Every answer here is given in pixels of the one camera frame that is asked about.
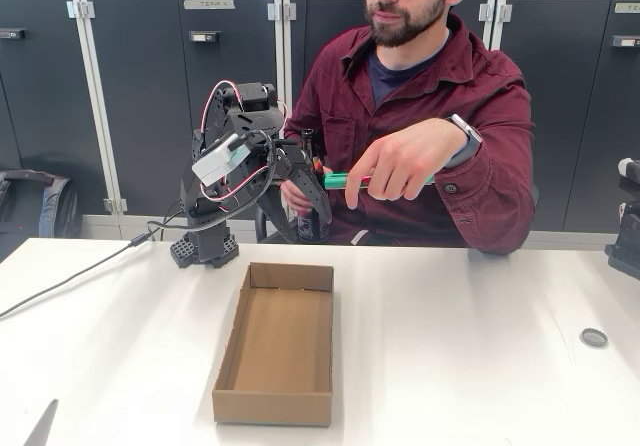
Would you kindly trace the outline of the person's right hand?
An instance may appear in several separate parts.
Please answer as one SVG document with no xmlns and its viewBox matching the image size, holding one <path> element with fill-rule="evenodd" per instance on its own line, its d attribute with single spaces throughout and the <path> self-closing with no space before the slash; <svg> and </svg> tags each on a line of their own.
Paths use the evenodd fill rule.
<svg viewBox="0 0 640 446">
<path fill-rule="evenodd" d="M 312 203 L 292 181 L 284 181 L 280 185 L 280 191 L 285 202 L 297 215 L 304 216 L 313 209 Z"/>
</svg>

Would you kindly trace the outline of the person's left hand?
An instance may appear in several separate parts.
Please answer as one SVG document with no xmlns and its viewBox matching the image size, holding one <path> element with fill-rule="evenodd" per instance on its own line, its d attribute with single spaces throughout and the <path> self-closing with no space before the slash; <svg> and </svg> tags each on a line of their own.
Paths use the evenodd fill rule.
<svg viewBox="0 0 640 446">
<path fill-rule="evenodd" d="M 376 200 L 415 199 L 425 182 L 468 142 L 454 123 L 432 118 L 375 140 L 350 169 L 345 188 L 349 208 L 358 205 L 362 179 Z"/>
</svg>

